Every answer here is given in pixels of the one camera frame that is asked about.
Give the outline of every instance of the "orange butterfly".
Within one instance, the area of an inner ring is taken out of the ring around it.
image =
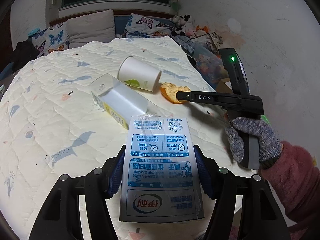
[[[168,33],[161,33],[160,31],[156,31],[152,36],[168,36]]]
[[[60,46],[59,48],[57,48],[57,49],[48,49],[48,52],[51,53],[51,52],[56,51],[56,50],[62,51],[63,48],[64,48],[64,45],[61,45],[61,46]]]

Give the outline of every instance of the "gloved hand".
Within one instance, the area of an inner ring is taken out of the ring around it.
[[[283,145],[275,135],[274,130],[265,121],[238,117],[230,123],[230,127],[226,128],[225,131],[228,135],[233,159],[236,162],[241,162],[244,156],[244,143],[236,129],[258,137],[259,162],[263,169],[270,168],[276,162],[282,152]]]

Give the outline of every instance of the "quilted bedspread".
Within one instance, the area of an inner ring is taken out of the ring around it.
[[[26,64],[0,102],[0,210],[21,240],[28,239],[44,200],[61,174],[86,175],[116,156],[125,144],[127,130],[94,103],[89,84],[106,73],[116,77],[122,60],[129,55],[161,69],[161,83],[213,91],[169,37],[94,41]],[[252,175],[227,153],[221,108],[174,105],[160,92],[137,92],[175,117],[186,117],[193,144],[220,167],[236,175]],[[84,197],[79,198],[84,239],[91,239]],[[214,201],[203,193],[204,219],[140,224],[119,222],[119,203],[120,192],[107,200],[116,233],[119,239],[133,240],[168,236],[195,239],[206,230],[214,207]],[[236,210],[240,207],[238,198]]]

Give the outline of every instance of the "silver screw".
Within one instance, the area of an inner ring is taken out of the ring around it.
[[[101,172],[102,172],[102,169],[101,169],[101,168],[95,168],[95,169],[93,170],[93,173],[96,174],[96,175],[99,175]]]
[[[255,181],[260,181],[260,180],[261,180],[261,177],[260,177],[258,174],[254,174],[253,179],[254,179]]]
[[[62,174],[61,176],[60,176],[60,180],[62,180],[62,181],[65,181],[65,180],[67,180],[68,179],[68,175],[67,174]]]
[[[220,169],[219,169],[219,172],[222,173],[222,174],[227,174],[227,173],[228,173],[228,169],[226,169],[226,168],[220,168]]]

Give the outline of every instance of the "white quilt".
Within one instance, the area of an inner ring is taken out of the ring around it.
[[[0,102],[0,210],[21,240],[28,239],[44,200],[61,174],[86,175],[116,156],[125,144],[127,130],[94,103],[89,84],[106,73],[116,77],[120,63],[129,55],[161,69],[161,83],[213,91],[169,37],[94,41],[26,64]],[[193,144],[220,167],[236,175],[252,175],[234,163],[226,151],[221,108],[174,105],[160,92],[137,91],[174,116],[186,117]],[[70,149],[68,154],[53,161],[52,157],[66,148]],[[214,201],[204,193],[203,200],[204,219],[168,224],[119,222],[119,192],[107,200],[107,206],[119,239],[171,236],[192,240],[205,231],[214,207]],[[91,239],[83,196],[80,204],[84,239]],[[239,198],[236,210],[240,207]]]

